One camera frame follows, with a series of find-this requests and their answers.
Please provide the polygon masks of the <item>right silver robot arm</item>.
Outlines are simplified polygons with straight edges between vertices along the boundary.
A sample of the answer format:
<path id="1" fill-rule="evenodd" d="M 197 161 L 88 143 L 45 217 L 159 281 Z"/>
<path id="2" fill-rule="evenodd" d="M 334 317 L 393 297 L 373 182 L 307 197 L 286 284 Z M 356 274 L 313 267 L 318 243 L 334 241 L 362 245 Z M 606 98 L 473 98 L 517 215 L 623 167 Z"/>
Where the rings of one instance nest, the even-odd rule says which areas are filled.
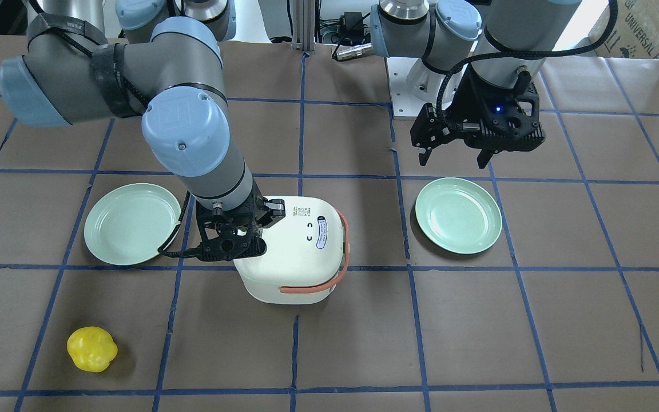
<path id="1" fill-rule="evenodd" d="M 155 256 L 204 262 L 267 252 L 261 230 L 285 216 L 266 199 L 231 138 L 224 63 L 218 44 L 236 33 L 233 1 L 118 1 L 128 43 L 103 33 L 100 1 L 30 1 L 27 54 L 0 65 L 7 107 L 31 127 L 65 127 L 107 118 L 141 117 L 143 136 L 160 164 L 194 199 L 201 242 L 168 251 L 185 206 L 158 203 L 138 185 L 112 192 L 89 216 L 86 244 L 99 260 L 129 266 Z"/>

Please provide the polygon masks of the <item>green plate near left arm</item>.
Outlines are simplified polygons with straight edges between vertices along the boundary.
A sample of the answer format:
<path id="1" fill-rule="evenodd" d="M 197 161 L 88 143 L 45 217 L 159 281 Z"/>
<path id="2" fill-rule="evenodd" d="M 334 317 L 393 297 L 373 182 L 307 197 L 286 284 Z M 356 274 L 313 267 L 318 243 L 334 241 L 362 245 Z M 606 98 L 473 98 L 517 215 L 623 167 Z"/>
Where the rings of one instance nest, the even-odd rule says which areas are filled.
<path id="1" fill-rule="evenodd" d="M 435 245 L 458 255 L 491 248 L 502 232 L 502 213 L 480 185 L 457 177 L 426 184 L 415 200 L 415 217 Z"/>

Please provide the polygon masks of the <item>green plate near right arm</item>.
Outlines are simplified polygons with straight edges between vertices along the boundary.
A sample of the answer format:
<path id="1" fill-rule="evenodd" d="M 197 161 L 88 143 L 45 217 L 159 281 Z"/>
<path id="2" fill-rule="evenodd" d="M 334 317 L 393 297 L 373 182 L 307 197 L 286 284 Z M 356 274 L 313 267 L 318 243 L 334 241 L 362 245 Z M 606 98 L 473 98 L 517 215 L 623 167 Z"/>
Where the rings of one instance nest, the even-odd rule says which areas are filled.
<path id="1" fill-rule="evenodd" d="M 169 190 L 150 183 L 121 186 L 95 203 L 84 241 L 95 258 L 116 266 L 140 264 L 172 242 L 181 205 Z"/>

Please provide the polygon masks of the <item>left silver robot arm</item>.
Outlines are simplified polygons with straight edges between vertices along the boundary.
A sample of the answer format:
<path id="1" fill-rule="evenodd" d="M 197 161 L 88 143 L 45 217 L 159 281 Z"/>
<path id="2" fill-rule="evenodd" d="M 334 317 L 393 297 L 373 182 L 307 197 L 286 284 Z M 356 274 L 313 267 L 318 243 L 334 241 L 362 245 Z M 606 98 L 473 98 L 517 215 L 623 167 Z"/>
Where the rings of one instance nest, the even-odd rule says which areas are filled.
<path id="1" fill-rule="evenodd" d="M 483 169 L 500 152 L 546 141 L 533 78 L 579 1 L 379 1 L 370 11 L 374 54 L 418 58 L 441 77 L 411 126 L 419 164 L 460 139 Z"/>

